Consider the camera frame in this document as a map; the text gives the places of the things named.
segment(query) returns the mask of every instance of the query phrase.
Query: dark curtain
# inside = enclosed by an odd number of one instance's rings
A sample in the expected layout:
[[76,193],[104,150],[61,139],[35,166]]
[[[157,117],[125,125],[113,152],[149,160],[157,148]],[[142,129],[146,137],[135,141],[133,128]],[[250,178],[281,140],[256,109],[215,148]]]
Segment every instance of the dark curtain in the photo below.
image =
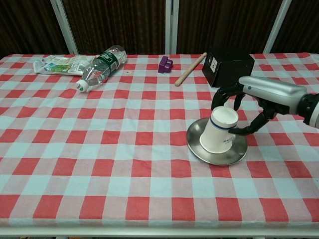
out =
[[263,52],[281,0],[180,0],[177,53],[211,46]]
[[0,0],[0,57],[69,53],[50,0]]
[[293,0],[271,52],[319,53],[319,0]]
[[121,45],[128,54],[161,54],[165,0],[63,0],[79,53]]

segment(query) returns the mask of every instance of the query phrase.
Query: wooden stick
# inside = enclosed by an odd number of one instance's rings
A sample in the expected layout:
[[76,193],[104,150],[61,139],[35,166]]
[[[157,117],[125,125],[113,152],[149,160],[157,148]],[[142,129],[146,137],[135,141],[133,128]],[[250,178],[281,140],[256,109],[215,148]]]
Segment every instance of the wooden stick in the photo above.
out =
[[207,53],[204,52],[175,82],[175,86],[180,86],[181,83],[186,79],[186,77],[194,70],[194,68],[207,56]]

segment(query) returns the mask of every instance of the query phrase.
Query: paper cup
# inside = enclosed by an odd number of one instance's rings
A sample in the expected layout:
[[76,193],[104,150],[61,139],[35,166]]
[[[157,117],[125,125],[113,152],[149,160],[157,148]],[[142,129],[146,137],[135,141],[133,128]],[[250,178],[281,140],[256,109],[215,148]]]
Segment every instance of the paper cup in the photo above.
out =
[[211,153],[224,153],[233,144],[234,135],[228,131],[236,127],[238,114],[232,108],[219,106],[213,109],[199,141],[201,146]]

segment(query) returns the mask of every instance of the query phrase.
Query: tablecloth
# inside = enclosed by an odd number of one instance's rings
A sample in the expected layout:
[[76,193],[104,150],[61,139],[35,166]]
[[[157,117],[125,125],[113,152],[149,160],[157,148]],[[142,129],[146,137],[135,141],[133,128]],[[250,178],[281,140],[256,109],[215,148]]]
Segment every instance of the tablecloth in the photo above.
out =
[[[0,60],[0,226],[310,227],[319,222],[319,131],[282,116],[247,137],[244,160],[213,166],[186,130],[209,117],[215,88],[199,55],[129,55],[88,93],[79,77],[36,75],[43,55]],[[319,92],[319,56],[252,54],[252,75]],[[261,109],[238,110],[246,126]]]

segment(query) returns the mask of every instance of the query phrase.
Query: silver plate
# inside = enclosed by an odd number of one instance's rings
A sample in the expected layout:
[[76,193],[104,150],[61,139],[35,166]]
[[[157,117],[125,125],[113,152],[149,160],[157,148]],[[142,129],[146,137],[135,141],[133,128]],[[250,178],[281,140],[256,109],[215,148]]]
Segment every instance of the silver plate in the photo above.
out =
[[195,121],[187,130],[187,144],[189,149],[201,160],[214,165],[231,165],[240,161],[247,153],[247,139],[245,136],[235,135],[233,145],[224,153],[210,153],[199,142],[204,132],[208,118]]

